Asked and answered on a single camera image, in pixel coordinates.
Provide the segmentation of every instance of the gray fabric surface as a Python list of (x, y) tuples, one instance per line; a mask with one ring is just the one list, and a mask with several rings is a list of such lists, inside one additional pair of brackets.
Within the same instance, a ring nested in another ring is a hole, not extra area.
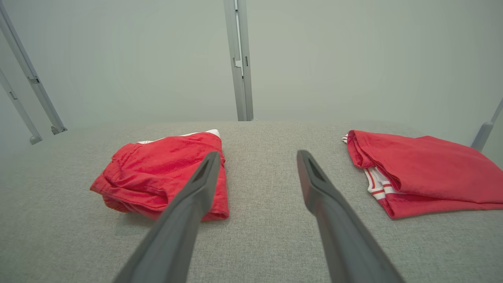
[(392, 221), (341, 137), (351, 128), (419, 136), (383, 122), (204, 122), (70, 130), (0, 165), (0, 281), (111, 282), (152, 221), (103, 204), (90, 184), (126, 143), (212, 128), (227, 159), (230, 218), (202, 223), (188, 282), (327, 282), (296, 151), (309, 150), (407, 282), (503, 278), (503, 211)]

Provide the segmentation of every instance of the striped trim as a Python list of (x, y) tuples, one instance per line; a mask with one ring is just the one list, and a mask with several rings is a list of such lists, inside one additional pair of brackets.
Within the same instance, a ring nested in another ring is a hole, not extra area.
[[(342, 138), (342, 141), (345, 143), (348, 143), (348, 134), (349, 133)], [(385, 198), (386, 194), (389, 193), (405, 194), (396, 191), (388, 178), (386, 178), (386, 176), (384, 176), (375, 166), (364, 168), (363, 172), (365, 172), (365, 176), (367, 176), (367, 180), (369, 181), (367, 191), (373, 195), (376, 200)]]

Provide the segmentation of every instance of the white stripe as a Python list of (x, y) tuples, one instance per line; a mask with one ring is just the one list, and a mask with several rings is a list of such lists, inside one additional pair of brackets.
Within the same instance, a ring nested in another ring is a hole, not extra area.
[(156, 140), (144, 140), (144, 141), (139, 141), (139, 142), (137, 142), (137, 144), (149, 144), (149, 143), (153, 143), (153, 142), (156, 142), (156, 141), (158, 141), (158, 140), (161, 140), (161, 139), (163, 139), (163, 137), (162, 137), (162, 138), (160, 138), (160, 139), (156, 139)]
[(384, 187), (384, 192), (385, 192), (385, 193), (406, 194), (406, 193), (399, 192), (399, 191), (395, 190), (395, 189), (393, 188), (393, 186), (390, 186), (390, 187)]
[(380, 192), (380, 193), (373, 194), (373, 196), (376, 198), (376, 200), (380, 200), (382, 198), (385, 198), (386, 194), (384, 192)]
[(370, 177), (370, 174), (367, 172), (367, 170), (363, 169), (363, 172), (365, 172), (365, 176), (367, 176), (367, 180), (369, 181), (369, 187), (368, 187), (368, 191), (369, 192), (373, 192), (375, 191), (375, 188), (372, 186), (372, 179)]

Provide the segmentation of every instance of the gray wall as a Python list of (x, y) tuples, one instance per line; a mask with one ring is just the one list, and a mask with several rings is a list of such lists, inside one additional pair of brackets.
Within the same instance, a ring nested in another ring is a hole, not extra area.
[(222, 1), (3, 3), (68, 129), (237, 120)]
[(503, 96), (503, 1), (250, 0), (258, 120), (377, 119), (470, 145)]

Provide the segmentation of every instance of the red clothing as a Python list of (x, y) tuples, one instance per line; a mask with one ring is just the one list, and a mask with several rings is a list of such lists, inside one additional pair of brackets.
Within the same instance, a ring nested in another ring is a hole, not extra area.
[(209, 132), (127, 144), (94, 181), (91, 190), (121, 212), (157, 219), (211, 151), (220, 153), (220, 172), (210, 211), (202, 221), (229, 217), (222, 140)]
[(351, 130), (348, 150), (356, 167), (376, 166), (391, 183), (378, 199), (391, 218), (503, 209), (503, 171), (475, 149), (431, 136)]

